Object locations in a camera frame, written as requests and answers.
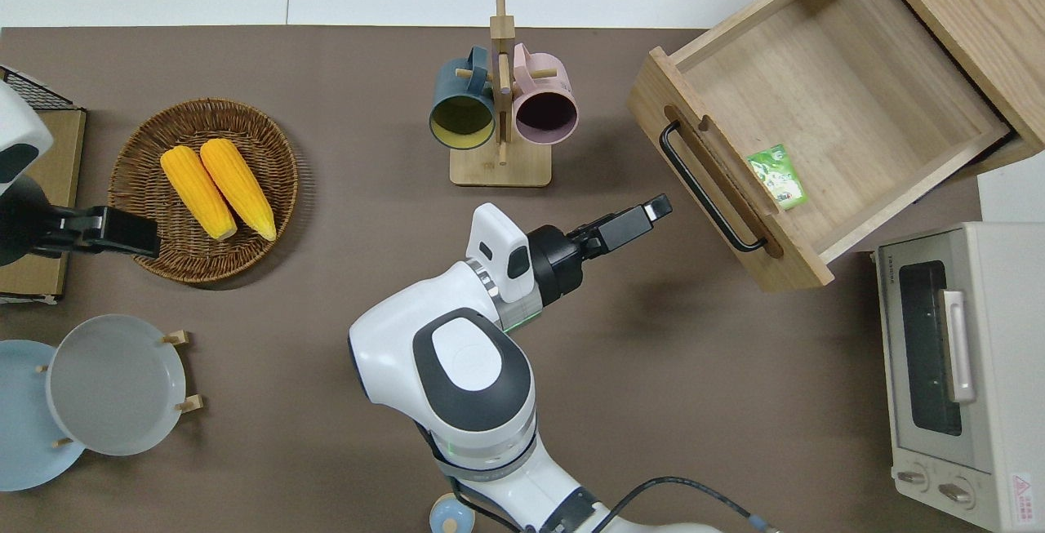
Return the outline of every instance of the green snack packet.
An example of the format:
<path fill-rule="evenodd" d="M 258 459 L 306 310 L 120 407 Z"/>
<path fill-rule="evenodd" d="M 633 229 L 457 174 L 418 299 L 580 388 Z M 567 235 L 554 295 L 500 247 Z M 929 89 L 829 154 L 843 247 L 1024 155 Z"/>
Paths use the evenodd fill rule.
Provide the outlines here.
<path fill-rule="evenodd" d="M 759 150 L 753 156 L 748 156 L 751 168 L 756 176 L 766 185 L 769 193 L 776 199 L 776 203 L 784 209 L 797 207 L 808 199 L 802 190 L 802 182 L 798 175 L 791 165 L 791 158 L 787 157 L 787 150 L 783 145 L 774 145 L 766 150 Z"/>

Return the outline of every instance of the round woven tray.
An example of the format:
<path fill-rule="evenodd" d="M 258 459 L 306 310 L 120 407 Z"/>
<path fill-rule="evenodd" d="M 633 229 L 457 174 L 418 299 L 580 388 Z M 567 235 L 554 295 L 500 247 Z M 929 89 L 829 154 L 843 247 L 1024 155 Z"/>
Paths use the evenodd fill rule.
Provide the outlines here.
<path fill-rule="evenodd" d="M 235 235 L 211 239 L 160 167 L 160 156 L 172 146 L 188 145 L 199 153 L 204 142 L 219 136 L 235 143 L 269 199 L 277 241 L 291 219 L 298 200 L 298 162 L 286 136 L 264 113 L 222 98 L 162 110 L 131 136 L 109 180 L 111 206 L 157 223 L 160 257 L 135 261 L 158 276 L 186 284 L 224 280 L 255 264 L 275 245 L 238 217 Z"/>

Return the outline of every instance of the black cable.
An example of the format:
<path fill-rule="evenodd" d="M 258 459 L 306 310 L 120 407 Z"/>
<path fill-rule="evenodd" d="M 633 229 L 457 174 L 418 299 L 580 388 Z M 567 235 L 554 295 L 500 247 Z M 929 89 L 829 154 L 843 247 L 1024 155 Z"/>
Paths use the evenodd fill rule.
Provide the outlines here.
<path fill-rule="evenodd" d="M 646 490 L 648 490 L 648 489 L 650 489 L 650 488 L 652 488 L 652 487 L 654 487 L 654 486 L 656 486 L 658 484 L 683 484 L 686 486 L 691 486 L 693 488 L 696 488 L 696 489 L 700 490 L 701 492 L 704 492 L 705 494 L 709 494 L 709 495 L 713 496 L 715 500 L 719 501 L 723 505 L 725 505 L 725 506 L 729 507 L 730 509 L 733 509 L 733 510 L 737 511 L 738 513 L 740 513 L 740 515 L 743 516 L 744 518 L 749 518 L 751 516 L 751 513 L 748 512 L 748 511 L 746 511 L 746 510 L 744 510 L 744 508 L 741 507 L 739 504 L 734 503 L 733 501 L 730 501 L 724 494 L 716 492 L 712 488 L 709 488 L 707 486 L 704 486 L 703 484 L 700 484 L 699 482 L 697 482 L 695 480 L 690 480 L 688 478 L 678 478 L 678 477 L 675 477 L 675 476 L 664 476 L 664 477 L 660 477 L 660 478 L 654 478 L 652 480 L 647 480 L 646 482 L 644 482 L 644 483 L 640 484 L 638 486 L 636 486 L 631 492 L 628 492 L 628 495 L 624 496 L 623 499 L 621 499 L 620 503 L 617 503 L 617 506 L 613 507 L 613 510 L 609 511 L 609 514 L 607 514 L 599 523 L 599 525 L 597 525 L 595 527 L 595 529 L 591 530 L 591 533 L 599 533 L 600 531 L 602 531 L 603 529 L 605 529 L 606 526 L 609 525 L 609 522 L 613 520 L 613 518 L 617 515 L 621 514 L 621 511 L 624 510 L 624 507 L 626 507 L 628 505 L 628 503 L 630 503 L 631 501 L 633 501 L 635 496 L 642 494 Z"/>
<path fill-rule="evenodd" d="M 468 499 L 465 499 L 461 494 L 461 484 L 460 484 L 460 482 L 458 482 L 458 479 L 456 479 L 456 478 L 447 478 L 447 480 L 450 481 L 450 489 L 454 490 L 454 496 L 458 500 L 459 503 L 461 503 L 462 505 L 468 507 L 469 509 L 478 512 L 479 514 L 481 514 L 481 515 L 483 515 L 483 516 L 485 516 L 485 517 L 487 517 L 489 519 L 495 520 L 495 522 L 500 523 L 501 525 L 504 525 L 512 533 L 522 533 L 522 531 L 520 529 L 517 529 L 514 525 L 512 525 L 511 523 L 509 523 L 507 518 L 501 516 L 500 514 L 490 512 L 490 511 L 484 509 L 483 507 L 479 506 L 478 504 L 472 503 Z"/>

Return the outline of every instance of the corn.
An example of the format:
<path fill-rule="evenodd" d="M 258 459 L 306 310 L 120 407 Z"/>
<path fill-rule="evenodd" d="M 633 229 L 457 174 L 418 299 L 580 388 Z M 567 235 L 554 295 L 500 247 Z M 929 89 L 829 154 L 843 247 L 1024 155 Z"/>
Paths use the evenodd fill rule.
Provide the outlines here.
<path fill-rule="evenodd" d="M 276 221 L 272 206 L 236 146 L 228 139 L 212 139 L 203 143 L 200 157 L 239 218 L 265 239 L 275 241 Z"/>
<path fill-rule="evenodd" d="M 160 167 L 207 235 L 220 241 L 236 232 L 229 208 L 194 150 L 186 145 L 165 150 Z"/>

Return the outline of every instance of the pink mug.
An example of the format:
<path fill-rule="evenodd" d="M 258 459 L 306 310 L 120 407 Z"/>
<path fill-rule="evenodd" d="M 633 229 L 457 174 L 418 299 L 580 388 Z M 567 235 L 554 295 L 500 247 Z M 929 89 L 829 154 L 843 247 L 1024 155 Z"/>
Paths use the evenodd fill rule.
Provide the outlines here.
<path fill-rule="evenodd" d="M 534 78 L 539 69 L 555 69 L 555 75 Z M 512 101 L 515 133 L 533 143 L 559 143 L 577 129 L 577 102 L 566 69 L 559 57 L 530 53 L 522 43 L 515 45 L 512 75 L 518 92 Z"/>

